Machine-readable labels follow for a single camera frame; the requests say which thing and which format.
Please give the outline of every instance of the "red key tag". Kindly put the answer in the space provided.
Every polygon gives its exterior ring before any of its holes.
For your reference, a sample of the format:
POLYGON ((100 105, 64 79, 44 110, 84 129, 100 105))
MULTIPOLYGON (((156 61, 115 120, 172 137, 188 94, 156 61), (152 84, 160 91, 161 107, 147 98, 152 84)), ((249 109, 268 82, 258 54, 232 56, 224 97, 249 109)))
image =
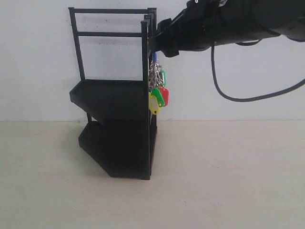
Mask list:
POLYGON ((165 105, 164 106, 167 106, 168 105, 168 102, 169 102, 169 99, 170 99, 170 91, 167 90, 166 88, 162 88, 160 87, 159 88, 161 94, 162 94, 162 97, 165 101, 165 105))

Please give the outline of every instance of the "green key tag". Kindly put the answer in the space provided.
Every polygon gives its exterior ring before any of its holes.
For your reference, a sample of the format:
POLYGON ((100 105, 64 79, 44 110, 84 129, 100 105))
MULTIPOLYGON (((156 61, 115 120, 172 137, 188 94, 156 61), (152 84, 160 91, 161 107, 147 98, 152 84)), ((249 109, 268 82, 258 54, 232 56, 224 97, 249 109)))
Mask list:
POLYGON ((159 76, 161 80, 163 81, 163 87, 166 87, 166 72, 164 70, 161 70, 159 72, 159 76))
POLYGON ((160 92, 159 88, 153 88, 152 95, 157 98, 159 107, 165 106, 165 101, 164 101, 164 98, 163 98, 162 93, 160 92))

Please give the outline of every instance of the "black rack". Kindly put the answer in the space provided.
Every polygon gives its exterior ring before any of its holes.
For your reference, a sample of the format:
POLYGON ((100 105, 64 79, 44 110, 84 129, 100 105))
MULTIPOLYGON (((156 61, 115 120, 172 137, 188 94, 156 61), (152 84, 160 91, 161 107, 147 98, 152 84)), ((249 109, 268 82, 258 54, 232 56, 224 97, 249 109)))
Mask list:
POLYGON ((153 54, 148 38, 156 31, 157 9, 69 8, 81 81, 70 92, 87 113, 79 144, 111 177, 149 180, 157 135, 157 117, 149 110, 148 74, 153 54), (141 32, 78 31, 76 13, 144 14, 141 32), (142 81, 86 79, 80 36, 142 38, 142 81))

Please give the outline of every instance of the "beige floor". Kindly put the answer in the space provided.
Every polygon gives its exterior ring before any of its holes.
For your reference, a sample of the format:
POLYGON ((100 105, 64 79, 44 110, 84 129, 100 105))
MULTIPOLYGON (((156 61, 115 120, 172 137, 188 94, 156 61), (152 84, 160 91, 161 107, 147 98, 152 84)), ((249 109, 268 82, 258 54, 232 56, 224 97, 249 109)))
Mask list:
POLYGON ((151 181, 114 179, 84 123, 0 123, 0 229, 303 229, 305 122, 160 122, 151 181))

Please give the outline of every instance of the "yellow key tag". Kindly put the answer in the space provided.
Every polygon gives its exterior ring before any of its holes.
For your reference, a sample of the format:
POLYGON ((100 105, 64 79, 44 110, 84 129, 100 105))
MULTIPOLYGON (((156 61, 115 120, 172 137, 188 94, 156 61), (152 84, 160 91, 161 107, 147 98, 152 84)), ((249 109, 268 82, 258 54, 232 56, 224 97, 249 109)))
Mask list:
POLYGON ((152 95, 151 93, 149 93, 149 109, 154 115, 157 115, 158 113, 160 113, 160 107, 158 104, 158 100, 157 100, 156 96, 152 95))

